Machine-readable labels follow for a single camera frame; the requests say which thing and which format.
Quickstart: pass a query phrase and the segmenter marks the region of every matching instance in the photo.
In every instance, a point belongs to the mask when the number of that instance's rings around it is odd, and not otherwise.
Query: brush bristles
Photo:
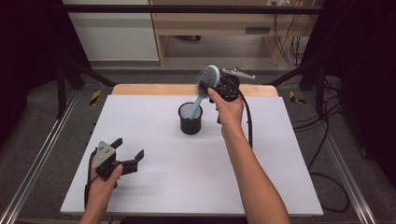
[[[203,69],[195,80],[196,90],[195,94],[208,98],[207,93],[208,87],[214,87],[216,84],[217,73],[212,67],[207,67]]]

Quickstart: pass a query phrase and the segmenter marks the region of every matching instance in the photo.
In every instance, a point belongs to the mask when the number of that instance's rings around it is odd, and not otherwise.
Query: black cup
[[[178,108],[178,115],[180,116],[180,129],[185,134],[196,134],[201,130],[201,116],[203,114],[201,106],[199,106],[193,119],[187,119],[187,115],[192,109],[193,104],[193,102],[187,102]]]

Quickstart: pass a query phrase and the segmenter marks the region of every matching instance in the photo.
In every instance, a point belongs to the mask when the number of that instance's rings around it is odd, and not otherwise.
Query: background wall
[[[64,0],[64,4],[148,5],[147,0]],[[69,13],[90,61],[158,61],[150,14]]]

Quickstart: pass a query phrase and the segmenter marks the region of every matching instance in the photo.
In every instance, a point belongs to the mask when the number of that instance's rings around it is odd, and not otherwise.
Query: blue hair brush
[[[187,115],[187,119],[194,119],[202,100],[209,98],[207,87],[216,87],[219,84],[219,81],[220,72],[215,65],[209,65],[198,75],[196,80],[198,97]]]

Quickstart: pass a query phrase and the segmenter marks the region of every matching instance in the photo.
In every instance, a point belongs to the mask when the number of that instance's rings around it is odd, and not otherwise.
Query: white table
[[[61,212],[81,215],[89,157],[99,141],[117,138],[117,160],[131,160],[141,149],[138,172],[124,175],[107,212],[119,216],[244,216],[220,125],[207,100],[202,129],[186,135],[178,107],[191,95],[110,95],[65,197]],[[280,97],[247,96],[253,120],[253,147],[291,216],[323,211]]]

